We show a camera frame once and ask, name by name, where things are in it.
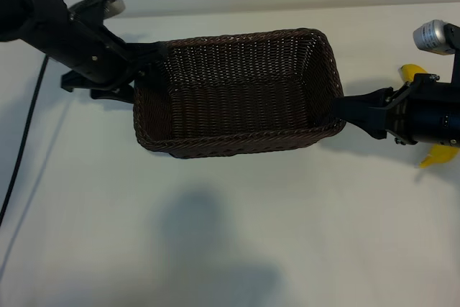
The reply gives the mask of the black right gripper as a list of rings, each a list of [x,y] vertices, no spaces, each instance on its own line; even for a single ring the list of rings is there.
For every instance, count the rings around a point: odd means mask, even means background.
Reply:
[[[391,134],[396,143],[446,144],[446,110],[441,102],[438,75],[417,73],[398,90],[381,88],[371,93],[335,98],[332,114],[364,130],[374,139]],[[384,111],[370,111],[382,108]]]

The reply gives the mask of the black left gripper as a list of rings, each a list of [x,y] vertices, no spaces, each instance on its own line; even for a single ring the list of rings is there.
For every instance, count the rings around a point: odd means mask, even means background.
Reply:
[[[72,70],[63,77],[67,91],[90,89],[94,100],[134,103],[133,75],[167,57],[164,42],[124,43],[104,26],[107,2],[30,0],[32,13],[24,40]]]

